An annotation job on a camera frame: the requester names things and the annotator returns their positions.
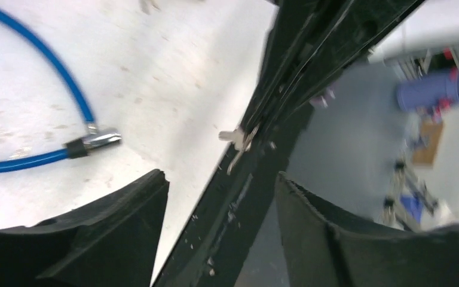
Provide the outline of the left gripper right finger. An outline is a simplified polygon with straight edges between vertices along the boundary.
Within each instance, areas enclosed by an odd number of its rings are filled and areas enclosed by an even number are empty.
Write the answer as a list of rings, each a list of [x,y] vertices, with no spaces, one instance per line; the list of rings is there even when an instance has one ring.
[[[459,286],[459,224],[414,233],[354,215],[277,175],[291,286]]]

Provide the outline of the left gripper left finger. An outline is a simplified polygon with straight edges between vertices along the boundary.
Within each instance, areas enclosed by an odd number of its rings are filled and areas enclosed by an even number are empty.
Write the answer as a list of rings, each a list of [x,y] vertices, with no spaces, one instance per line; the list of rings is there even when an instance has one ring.
[[[0,286],[149,286],[168,192],[155,169],[33,227],[0,230]]]

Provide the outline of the blue cable lock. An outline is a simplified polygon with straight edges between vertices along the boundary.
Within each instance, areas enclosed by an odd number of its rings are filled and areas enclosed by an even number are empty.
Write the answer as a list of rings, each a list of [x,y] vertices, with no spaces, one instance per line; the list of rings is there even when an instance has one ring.
[[[62,149],[30,157],[0,161],[0,173],[30,169],[61,160],[87,157],[96,151],[119,145],[122,141],[121,134],[115,128],[105,130],[100,130],[98,128],[93,111],[84,93],[69,69],[47,43],[22,22],[2,10],[0,10],[0,23],[14,30],[23,39],[27,40],[30,45],[34,46],[50,63],[70,91],[81,112],[82,119],[87,129],[87,134],[85,136],[65,143]]]

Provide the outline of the blue lock keys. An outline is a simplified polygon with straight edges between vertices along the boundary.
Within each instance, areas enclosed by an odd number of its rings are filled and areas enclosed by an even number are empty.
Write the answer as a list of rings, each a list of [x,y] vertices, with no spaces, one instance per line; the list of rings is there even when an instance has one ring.
[[[220,141],[231,142],[234,145],[234,149],[237,151],[237,154],[234,156],[227,168],[227,175],[231,174],[231,171],[238,163],[242,155],[247,152],[251,145],[253,138],[257,134],[259,126],[256,126],[251,133],[248,135],[239,127],[233,131],[221,131],[218,134]]]

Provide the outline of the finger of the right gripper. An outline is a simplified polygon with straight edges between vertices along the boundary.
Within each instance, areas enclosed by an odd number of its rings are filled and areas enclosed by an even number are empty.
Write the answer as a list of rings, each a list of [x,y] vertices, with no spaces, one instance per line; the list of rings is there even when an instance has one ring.
[[[245,135],[282,106],[319,48],[355,6],[355,1],[279,1],[265,45],[259,80],[240,123]]]
[[[267,118],[266,130],[319,93],[352,63],[366,57],[395,27],[414,12],[422,1],[355,1],[344,20],[301,72],[301,77],[288,91],[282,106]]]

